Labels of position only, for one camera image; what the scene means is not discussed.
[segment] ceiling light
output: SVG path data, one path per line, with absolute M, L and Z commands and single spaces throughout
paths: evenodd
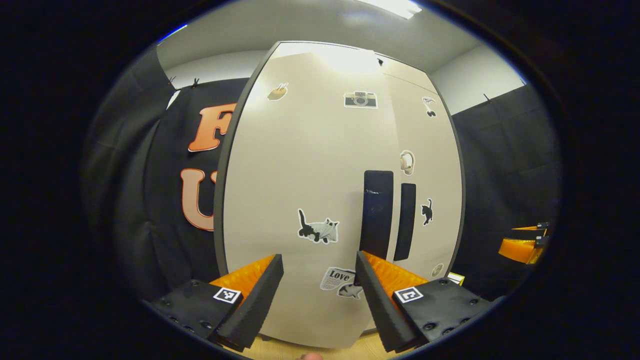
M 422 11 L 416 4 L 409 0 L 356 0 L 361 3 L 377 6 L 388 12 L 411 19 L 413 15 Z

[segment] camera sticker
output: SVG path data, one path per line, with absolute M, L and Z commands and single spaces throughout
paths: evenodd
M 424 223 L 422 223 L 422 226 L 427 226 L 427 224 L 433 221 L 433 210 L 431 209 L 431 199 L 427 199 L 427 200 L 429 201 L 429 206 L 420 205 L 422 206 L 422 214 L 425 217 Z
M 378 99 L 376 94 L 366 91 L 354 91 L 344 93 L 345 108 L 377 109 Z
M 424 104 L 424 106 L 427 108 L 427 115 L 429 115 L 429 117 L 436 117 L 436 112 L 433 111 L 430 107 L 429 104 L 430 103 L 436 103 L 435 100 L 433 100 L 432 98 L 428 97 L 428 96 L 423 96 L 422 97 L 422 103 Z
M 320 288 L 324 291 L 328 291 L 334 290 L 340 285 L 353 284 L 355 276 L 356 272 L 354 270 L 331 266 L 326 269 L 322 282 L 320 283 Z
M 300 229 L 298 229 L 299 238 L 308 239 L 314 243 L 323 243 L 325 245 L 338 242 L 339 221 L 332 221 L 330 218 L 326 218 L 324 222 L 307 224 L 305 213 L 302 209 L 298 209 L 298 218 L 300 219 Z
M 215 295 L 213 295 L 213 298 L 216 300 L 228 302 L 229 304 L 233 304 L 236 302 L 240 294 L 241 292 L 237 290 L 221 288 Z
M 422 297 L 422 294 L 415 287 L 394 291 L 394 293 L 403 304 L 409 301 L 418 300 Z
M 284 97 L 284 95 L 287 95 L 287 85 L 289 83 L 281 83 L 280 85 L 278 85 L 278 87 L 276 87 L 275 89 L 273 89 L 269 95 L 267 95 L 267 100 L 269 101 L 278 101 L 280 99 L 282 99 Z
M 405 150 L 400 153 L 400 170 L 404 172 L 405 175 L 410 176 L 413 174 L 413 169 L 415 168 L 415 156 L 409 150 Z

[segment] ceiling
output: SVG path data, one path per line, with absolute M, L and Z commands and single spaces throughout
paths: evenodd
M 226 53 L 268 50 L 279 40 L 352 45 L 426 72 L 479 46 L 434 12 L 405 20 L 354 0 L 239 0 L 190 22 L 157 47 L 164 69 Z

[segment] sticker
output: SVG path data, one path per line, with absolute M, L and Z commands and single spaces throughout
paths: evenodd
M 415 168 L 415 156 L 409 150 L 405 150 L 400 153 L 400 170 L 404 172 L 405 175 L 410 176 L 413 174 L 413 169 Z
M 345 108 L 377 109 L 378 98 L 376 94 L 366 91 L 354 91 L 344 93 Z
M 411 287 L 403 290 L 394 291 L 400 301 L 405 304 L 409 301 L 418 300 L 422 297 L 422 294 L 418 291 L 418 289 Z
M 281 83 L 277 88 L 273 89 L 269 95 L 267 95 L 267 100 L 269 101 L 278 101 L 287 95 L 287 85 L 289 83 Z
M 298 209 L 298 216 L 301 226 L 300 230 L 298 230 L 299 238 L 308 239 L 314 243 L 323 243 L 325 245 L 338 242 L 339 221 L 332 221 L 330 218 L 326 218 L 324 222 L 307 224 L 305 213 L 302 209 Z
M 324 273 L 324 277 L 320 283 L 320 288 L 326 291 L 338 288 L 340 285 L 348 282 L 353 284 L 355 275 L 356 272 L 354 270 L 336 268 L 332 266 L 326 270 L 326 273 Z
M 436 117 L 436 112 L 433 111 L 430 107 L 429 107 L 429 103 L 433 102 L 434 104 L 436 103 L 435 100 L 433 100 L 432 98 L 428 97 L 428 96 L 424 96 L 422 97 L 422 103 L 424 104 L 424 106 L 427 108 L 427 115 L 429 115 L 429 117 Z
M 422 224 L 422 226 L 427 226 L 428 223 L 433 221 L 433 210 L 431 210 L 431 199 L 427 199 L 427 200 L 429 201 L 429 206 L 421 205 L 422 214 L 425 217 L 424 223 Z
M 362 286 L 355 286 L 353 283 L 345 284 L 338 290 L 338 296 L 341 297 L 353 297 L 360 300 L 360 293 L 362 292 Z
M 213 298 L 220 301 L 228 302 L 229 304 L 233 304 L 236 302 L 240 294 L 240 291 L 222 288 L 215 295 L 213 295 Z
M 462 275 L 458 275 L 458 274 L 454 274 L 452 272 L 449 273 L 449 275 L 447 275 L 447 277 L 449 278 L 449 280 L 455 282 L 456 284 L 462 286 L 462 282 L 465 280 L 465 277 Z
M 433 271 L 431 272 L 431 277 L 438 276 L 438 274 L 442 271 L 443 268 L 444 268 L 444 264 L 437 264 L 436 267 L 434 267 Z

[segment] cabinet door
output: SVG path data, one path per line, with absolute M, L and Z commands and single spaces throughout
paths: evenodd
M 394 186 L 401 183 L 416 185 L 409 256 L 396 261 L 396 264 L 433 280 L 446 275 L 461 231 L 464 209 L 458 144 L 449 116 L 437 94 L 394 76 L 385 75 L 385 79 L 394 103 L 398 157 L 403 151 L 411 151 L 415 157 L 411 175 L 400 170 L 399 164 L 396 170 Z M 428 115 L 423 97 L 433 100 L 427 106 L 435 116 Z M 426 225 L 423 206 L 429 208 L 433 215 Z
M 241 110 L 223 203 L 229 272 L 282 254 L 284 276 L 260 332 L 314 347 L 350 347 L 371 321 L 363 291 L 339 295 L 353 278 L 331 290 L 321 282 L 330 267 L 355 270 L 364 172 L 398 163 L 378 60 L 371 51 L 346 49 L 267 61 Z M 270 101 L 281 83 L 288 83 L 286 94 Z M 346 107 L 344 94 L 354 91 L 373 93 L 376 108 Z M 327 221 L 337 223 L 337 236 L 325 231 L 335 237 L 328 243 L 301 238 L 299 209 L 306 224 L 326 230 Z
M 410 83 L 413 83 L 414 85 L 425 88 L 430 92 L 436 94 L 438 93 L 435 86 L 433 86 L 431 80 L 429 79 L 427 74 L 424 73 L 424 71 L 416 69 L 415 67 L 409 66 L 392 58 L 387 58 L 384 55 L 377 55 L 378 58 L 382 60 L 382 73 L 408 81 Z

